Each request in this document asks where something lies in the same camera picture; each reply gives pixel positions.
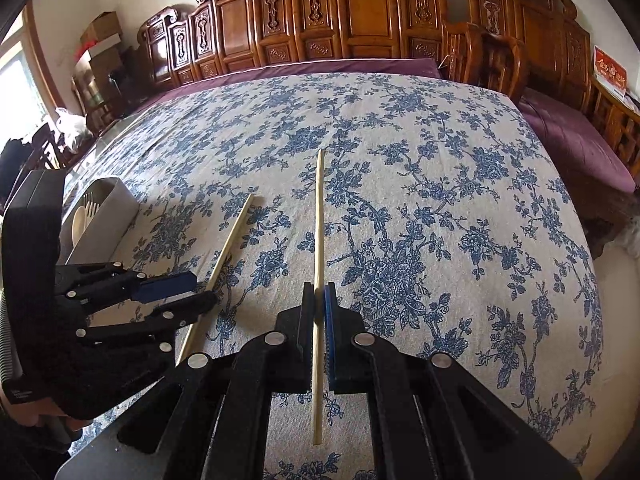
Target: wooden armrest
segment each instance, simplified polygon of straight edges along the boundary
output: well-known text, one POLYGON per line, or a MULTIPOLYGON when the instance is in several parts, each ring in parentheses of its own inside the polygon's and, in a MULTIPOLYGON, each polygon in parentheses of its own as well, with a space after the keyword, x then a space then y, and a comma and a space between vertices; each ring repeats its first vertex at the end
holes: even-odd
POLYGON ((482 64, 482 33, 473 23, 444 22, 443 64, 449 81, 477 85, 482 64))
POLYGON ((613 97, 593 75, 582 113, 636 178, 640 173, 640 116, 613 97))
POLYGON ((478 86, 505 94, 518 104, 529 78, 524 44, 511 36, 482 32, 482 63, 478 86))

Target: fork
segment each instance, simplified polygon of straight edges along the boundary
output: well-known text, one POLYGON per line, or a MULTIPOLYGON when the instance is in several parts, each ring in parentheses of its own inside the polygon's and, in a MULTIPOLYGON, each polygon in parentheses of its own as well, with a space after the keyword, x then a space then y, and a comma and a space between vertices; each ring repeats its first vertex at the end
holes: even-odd
POLYGON ((89 193, 84 208, 86 209, 86 221, 84 222, 84 228, 86 229, 89 226, 91 220, 94 219, 94 216, 98 212, 98 209, 100 209, 100 205, 94 202, 94 196, 92 195, 92 193, 89 193))

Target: human hand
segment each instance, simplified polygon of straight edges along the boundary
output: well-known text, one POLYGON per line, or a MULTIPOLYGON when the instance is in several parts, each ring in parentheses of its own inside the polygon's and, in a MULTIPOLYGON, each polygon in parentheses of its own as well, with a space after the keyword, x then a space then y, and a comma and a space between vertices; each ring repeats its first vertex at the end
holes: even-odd
POLYGON ((66 416, 50 397, 36 400, 35 402, 25 402, 24 404, 11 404, 5 396, 2 386, 0 386, 0 400, 2 401, 4 412, 21 426, 37 426, 41 428, 45 425, 44 417, 47 415, 63 417, 66 426, 71 431, 80 430, 93 422, 92 420, 77 420, 66 416))

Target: beige floor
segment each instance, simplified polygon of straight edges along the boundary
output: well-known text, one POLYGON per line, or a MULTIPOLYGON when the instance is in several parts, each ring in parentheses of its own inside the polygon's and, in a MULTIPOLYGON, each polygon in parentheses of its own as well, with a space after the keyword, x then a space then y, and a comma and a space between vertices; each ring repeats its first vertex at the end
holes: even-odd
POLYGON ((593 412, 599 431, 582 469, 583 478, 595 478, 628 435, 640 403, 640 260, 614 244, 605 247, 594 262, 602 320, 604 347, 600 373, 603 393, 593 412))

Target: carved wooden backrest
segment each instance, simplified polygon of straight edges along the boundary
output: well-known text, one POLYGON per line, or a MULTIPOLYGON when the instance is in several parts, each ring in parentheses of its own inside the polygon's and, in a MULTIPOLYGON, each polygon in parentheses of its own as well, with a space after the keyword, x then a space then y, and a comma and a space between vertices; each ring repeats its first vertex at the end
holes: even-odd
POLYGON ((184 20, 159 13, 140 29, 156 88, 284 62, 446 55, 446 0, 197 1, 184 20))
POLYGON ((571 0, 469 0, 471 21, 524 42, 529 85, 580 109, 589 85, 589 33, 571 0))

